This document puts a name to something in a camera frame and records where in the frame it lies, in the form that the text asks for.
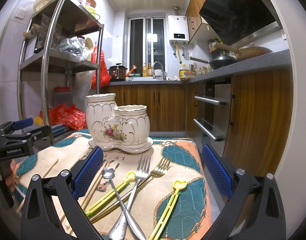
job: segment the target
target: oven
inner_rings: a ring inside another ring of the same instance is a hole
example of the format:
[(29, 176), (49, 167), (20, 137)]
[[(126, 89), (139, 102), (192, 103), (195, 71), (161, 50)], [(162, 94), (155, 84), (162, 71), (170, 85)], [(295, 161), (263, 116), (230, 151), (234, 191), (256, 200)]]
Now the oven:
[(195, 99), (198, 114), (194, 119), (199, 127), (196, 143), (198, 148), (208, 144), (222, 157), (225, 148), (231, 111), (231, 84), (200, 85)]

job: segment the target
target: silver spoon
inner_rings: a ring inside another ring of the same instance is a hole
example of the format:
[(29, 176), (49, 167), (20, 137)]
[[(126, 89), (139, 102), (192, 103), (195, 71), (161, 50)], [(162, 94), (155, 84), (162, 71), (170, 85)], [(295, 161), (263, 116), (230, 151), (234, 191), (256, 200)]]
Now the silver spoon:
[(130, 212), (128, 211), (128, 209), (126, 208), (125, 204), (123, 203), (123, 201), (120, 198), (119, 193), (117, 192), (117, 189), (112, 181), (112, 178), (114, 178), (115, 176), (115, 170), (113, 168), (109, 168), (109, 167), (105, 167), (102, 170), (102, 175), (105, 179), (108, 179), (109, 182), (112, 185), (112, 188), (115, 191), (116, 197), (117, 199), (120, 201), (120, 206), (123, 210), (123, 213), (126, 217), (127, 223), (130, 226), (131, 230), (133, 231), (133, 233), (135, 234), (135, 236), (139, 239), (139, 240), (146, 240), (146, 237), (143, 233), (143, 231), (141, 230), (139, 224), (135, 221), (135, 219), (132, 217), (132, 215), (130, 214)]

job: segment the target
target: window frame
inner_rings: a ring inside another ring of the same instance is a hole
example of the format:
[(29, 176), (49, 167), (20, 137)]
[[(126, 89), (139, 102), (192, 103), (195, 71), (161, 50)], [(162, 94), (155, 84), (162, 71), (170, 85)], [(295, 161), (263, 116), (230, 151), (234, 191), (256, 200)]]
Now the window frame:
[[(153, 20), (154, 19), (162, 19), (164, 23), (164, 58), (165, 58), (165, 66), (164, 71), (168, 72), (168, 57), (167, 57), (167, 29), (166, 29), (166, 17), (134, 17), (129, 18), (128, 25), (128, 34), (127, 34), (127, 62), (126, 67), (130, 70), (130, 41), (131, 41), (131, 21), (143, 19), (143, 62), (146, 62), (146, 19), (151, 19), (151, 31), (153, 30)], [(151, 62), (146, 62), (153, 64), (154, 62), (154, 53), (153, 53), (153, 42), (151, 42)]]

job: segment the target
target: water heater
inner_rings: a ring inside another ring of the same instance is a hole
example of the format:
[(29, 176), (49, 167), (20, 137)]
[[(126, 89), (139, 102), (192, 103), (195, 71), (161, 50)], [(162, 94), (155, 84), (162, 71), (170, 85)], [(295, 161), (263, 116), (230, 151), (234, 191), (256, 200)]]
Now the water heater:
[(168, 16), (168, 38), (170, 42), (188, 43), (190, 41), (187, 18), (185, 16)]

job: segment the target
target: window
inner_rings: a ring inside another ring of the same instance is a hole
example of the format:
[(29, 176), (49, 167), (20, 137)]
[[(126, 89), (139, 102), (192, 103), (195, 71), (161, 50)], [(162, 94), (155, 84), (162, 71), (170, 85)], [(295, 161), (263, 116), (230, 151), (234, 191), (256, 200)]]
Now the window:
[(129, 38), (127, 48), (127, 68), (137, 67), (134, 73), (142, 74), (143, 63), (146, 66), (159, 61), (167, 71), (165, 18), (139, 17), (129, 19)]

